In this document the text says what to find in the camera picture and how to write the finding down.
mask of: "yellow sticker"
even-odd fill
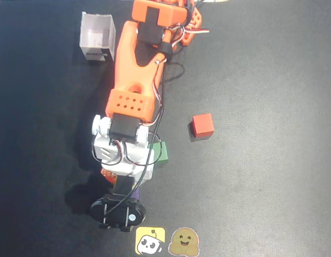
[[[199,255],[198,235],[191,228],[177,229],[171,238],[168,251],[175,256],[196,257]]]
[[[136,230],[135,252],[137,254],[155,254],[162,251],[165,242],[165,229],[139,227]]]

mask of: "orange robotic arm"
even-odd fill
[[[199,27],[201,19],[196,9],[193,15],[195,16],[191,18],[191,21],[196,23],[195,27]],[[155,110],[153,84],[158,89],[166,57],[162,52],[158,52],[149,64],[143,67],[139,66],[135,56],[138,33],[141,32],[141,29],[151,30],[150,26],[157,27],[157,31],[161,31],[161,42],[159,44],[170,44],[174,33],[168,28],[177,24],[184,24],[188,19],[188,11],[181,6],[150,0],[135,0],[132,18],[135,21],[125,23],[117,48],[115,87],[110,93],[106,115],[113,118],[114,114],[122,114],[139,118],[144,122],[150,122]],[[147,24],[148,22],[153,22],[153,24],[141,28],[141,24]],[[193,27],[194,23],[190,23],[188,26]],[[190,43],[193,36],[193,34],[190,34],[183,37],[182,42],[184,44]],[[159,46],[154,45],[155,42],[157,42],[157,39],[150,39],[149,43],[155,48],[159,48]]]

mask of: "black cable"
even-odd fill
[[[157,131],[158,131],[158,128],[159,128],[159,124],[160,124],[160,121],[161,121],[161,118],[163,116],[163,112],[164,112],[164,84],[165,84],[165,79],[164,79],[164,76],[165,76],[165,66],[166,66],[166,63],[164,63],[164,68],[163,68],[163,77],[162,77],[162,80],[161,80],[161,99],[162,99],[162,105],[161,105],[161,111],[160,111],[160,115],[159,115],[159,118],[157,119],[156,121],[156,127],[155,127],[155,130],[153,131],[153,136],[152,136],[152,139],[151,139],[151,143],[150,143],[150,150],[149,150],[149,153],[148,153],[148,157],[146,159],[146,163],[149,163],[149,160],[150,160],[150,157],[151,157],[151,150],[153,148],[153,144],[155,143],[155,139],[156,139],[156,134],[157,134]],[[113,206],[110,210],[108,210],[106,212],[106,214],[103,216],[103,218],[107,218],[109,213],[111,213],[113,210],[115,210],[119,205],[123,204],[126,200],[128,200],[132,194],[138,189],[138,187],[140,186],[141,182],[143,181],[143,178],[146,174],[146,171],[148,169],[148,164],[145,165],[144,167],[144,170],[137,182],[137,184],[135,184],[134,188],[131,189],[131,191],[120,201],[118,202],[115,206]]]
[[[161,144],[161,139],[159,138],[159,135],[156,134],[156,138],[158,139],[158,142],[160,143],[160,150],[159,150],[159,155],[158,155],[158,158],[152,162],[152,163],[149,163],[149,164],[139,164],[139,163],[136,163],[134,161],[132,161],[129,157],[128,157],[128,153],[127,153],[127,147],[126,147],[126,143],[123,142],[124,146],[125,146],[125,158],[132,164],[136,165],[136,166],[145,166],[145,165],[153,165],[155,164],[156,162],[159,161],[160,157],[161,157],[161,153],[162,153],[162,150],[163,150],[163,146]]]

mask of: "dark mat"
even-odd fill
[[[113,67],[78,47],[81,11],[113,14],[119,35],[131,9],[0,1],[0,256],[136,256],[134,233],[84,214],[107,189],[89,143]],[[200,256],[331,256],[331,1],[201,10],[211,33],[169,65],[170,159],[141,188],[144,225],[167,243],[195,229]],[[206,112],[214,135],[191,140],[191,117]]]

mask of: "wire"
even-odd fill
[[[146,163],[149,163],[150,157],[151,157],[151,153],[152,153],[152,148],[153,148],[153,144],[155,143],[155,139],[156,139],[156,134],[159,128],[159,124],[161,121],[161,118],[163,116],[163,112],[164,112],[164,84],[165,84],[165,67],[166,67],[166,63],[164,64],[164,68],[163,68],[163,77],[162,77],[162,81],[161,81],[161,99],[162,99],[162,106],[160,108],[160,115],[159,115],[159,119],[157,119],[156,121],[156,127],[155,130],[153,131],[153,135],[152,135],[152,139],[151,139],[151,143],[150,143],[150,150],[148,153],[148,157],[146,159]],[[103,218],[107,218],[109,213],[111,213],[113,210],[115,210],[118,206],[120,206],[122,203],[124,203],[127,199],[129,199],[131,197],[131,195],[138,189],[138,187],[140,186],[141,182],[144,179],[144,176],[146,174],[146,171],[148,169],[148,164],[145,165],[144,170],[138,180],[138,182],[135,184],[134,188],[131,189],[131,191],[122,199],[120,200],[120,202],[118,202],[115,206],[113,206],[109,211],[106,212],[106,214],[103,216]]]
[[[157,138],[158,142],[160,143],[160,151],[159,151],[158,158],[157,158],[154,162],[149,163],[149,164],[139,164],[139,163],[136,163],[136,162],[132,161],[132,160],[128,157],[126,143],[124,142],[123,144],[125,145],[125,158],[126,158],[130,163],[132,163],[132,164],[134,164],[134,165],[136,165],[136,166],[145,166],[145,165],[153,165],[153,164],[155,164],[156,162],[159,161],[159,159],[160,159],[160,157],[161,157],[161,151],[163,150],[163,146],[162,146],[162,144],[161,144],[161,139],[160,139],[159,135],[156,134],[156,138]]]
[[[167,61],[166,58],[164,58],[162,61],[159,61],[159,60],[156,60],[156,64],[157,64],[157,69],[156,69],[156,72],[155,72],[155,76],[153,76],[153,80],[152,80],[152,87],[153,87],[153,92],[159,102],[159,110],[157,112],[157,115],[156,115],[156,118],[153,122],[145,122],[145,123],[142,123],[142,125],[144,126],[147,126],[147,127],[150,127],[150,126],[153,126],[155,125],[156,121],[158,120],[159,118],[159,115],[160,115],[160,110],[161,110],[161,106],[162,106],[162,100],[161,100],[161,97],[159,96],[159,93],[158,93],[158,89],[157,89],[157,86],[156,86],[156,77],[157,77],[157,74],[158,74],[158,70],[159,70],[159,66],[161,63],[165,63]]]
[[[94,157],[95,161],[99,162],[100,164],[102,165],[107,165],[107,166],[114,166],[114,165],[117,165],[119,164],[123,159],[124,159],[124,151],[122,150],[122,145],[121,143],[118,141],[118,140],[114,140],[114,142],[117,144],[117,148],[119,150],[119,153],[120,153],[120,159],[116,162],[116,163],[113,163],[113,164],[108,164],[108,163],[104,163],[102,162],[101,160],[99,160],[96,156],[95,156],[95,153],[94,153],[94,142],[95,142],[95,138],[96,138],[97,134],[93,137],[92,141],[91,141],[91,154],[92,156]]]

